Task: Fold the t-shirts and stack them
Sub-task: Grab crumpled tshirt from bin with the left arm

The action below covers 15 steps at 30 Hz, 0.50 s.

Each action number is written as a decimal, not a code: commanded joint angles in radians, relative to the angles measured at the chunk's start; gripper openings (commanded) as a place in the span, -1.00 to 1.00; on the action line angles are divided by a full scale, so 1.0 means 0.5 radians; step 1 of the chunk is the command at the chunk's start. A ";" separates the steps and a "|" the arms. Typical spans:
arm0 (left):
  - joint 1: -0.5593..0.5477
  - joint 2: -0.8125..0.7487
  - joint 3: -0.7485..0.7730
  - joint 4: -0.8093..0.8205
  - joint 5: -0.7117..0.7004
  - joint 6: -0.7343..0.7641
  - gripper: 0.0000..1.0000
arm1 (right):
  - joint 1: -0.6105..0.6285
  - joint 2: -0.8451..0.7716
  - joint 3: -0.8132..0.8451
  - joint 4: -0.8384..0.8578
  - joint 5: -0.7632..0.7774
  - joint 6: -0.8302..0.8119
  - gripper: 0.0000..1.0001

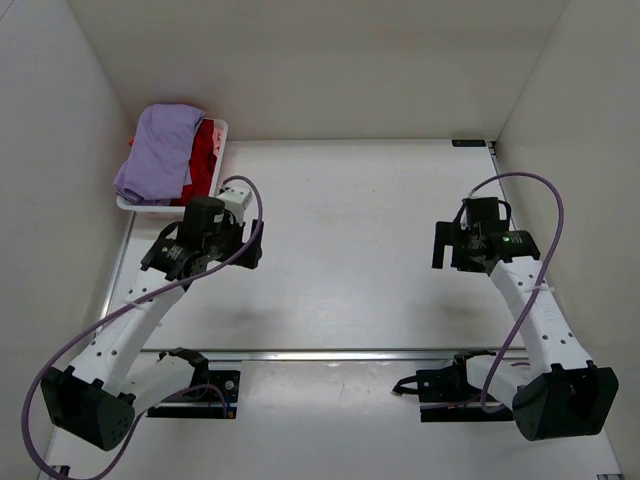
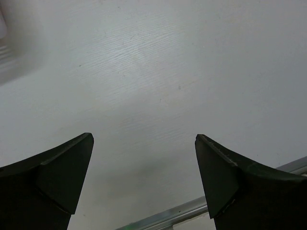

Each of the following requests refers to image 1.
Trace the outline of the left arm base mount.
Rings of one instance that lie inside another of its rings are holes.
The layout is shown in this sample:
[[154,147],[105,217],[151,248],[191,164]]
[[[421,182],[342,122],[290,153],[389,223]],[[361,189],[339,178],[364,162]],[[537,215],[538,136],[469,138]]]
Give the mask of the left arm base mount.
[[161,351],[158,360],[166,356],[187,360],[194,372],[186,390],[172,394],[159,405],[151,407],[149,418],[219,419],[237,418],[241,371],[216,366],[198,352],[186,349]]

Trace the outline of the purple t-shirt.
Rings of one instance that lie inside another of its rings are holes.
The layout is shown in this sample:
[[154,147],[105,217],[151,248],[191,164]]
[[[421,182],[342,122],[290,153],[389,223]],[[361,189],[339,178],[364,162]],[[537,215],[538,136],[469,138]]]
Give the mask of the purple t-shirt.
[[153,104],[139,117],[127,160],[115,177],[117,194],[133,205],[165,206],[190,180],[192,147],[205,112],[185,104]]

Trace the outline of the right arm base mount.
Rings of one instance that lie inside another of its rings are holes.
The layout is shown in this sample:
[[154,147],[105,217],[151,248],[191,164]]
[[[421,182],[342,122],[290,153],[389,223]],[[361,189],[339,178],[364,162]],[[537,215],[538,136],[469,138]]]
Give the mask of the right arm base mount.
[[491,356],[482,350],[456,354],[444,367],[418,369],[398,380],[391,393],[415,396],[422,423],[512,422],[513,414],[506,407],[485,412],[479,404],[481,391],[467,380],[466,362],[480,354]]

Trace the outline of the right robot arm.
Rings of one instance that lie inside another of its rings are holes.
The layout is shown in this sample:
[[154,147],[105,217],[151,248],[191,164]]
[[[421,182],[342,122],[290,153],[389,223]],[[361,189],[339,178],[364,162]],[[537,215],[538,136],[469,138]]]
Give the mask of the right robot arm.
[[453,268],[484,273],[514,318],[511,337],[525,346],[527,367],[506,361],[504,350],[475,355],[448,376],[460,400],[480,393],[484,411],[511,411],[529,441],[592,436],[601,432],[619,388],[610,367],[597,366],[565,320],[545,279],[544,262],[530,233],[503,220],[463,228],[439,221],[433,267],[440,269],[447,247]]

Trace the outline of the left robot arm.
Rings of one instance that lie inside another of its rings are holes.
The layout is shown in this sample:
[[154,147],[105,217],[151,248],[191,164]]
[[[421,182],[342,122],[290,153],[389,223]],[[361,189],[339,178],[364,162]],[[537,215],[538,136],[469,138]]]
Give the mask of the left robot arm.
[[129,433],[138,415],[181,392],[197,398],[208,389],[208,362],[178,347],[152,366],[131,367],[163,317],[210,263],[256,268],[263,227],[246,223],[250,190],[230,187],[215,197],[196,197],[179,221],[162,229],[144,255],[123,314],[60,370],[47,369],[41,390],[52,423],[103,450],[111,451]]

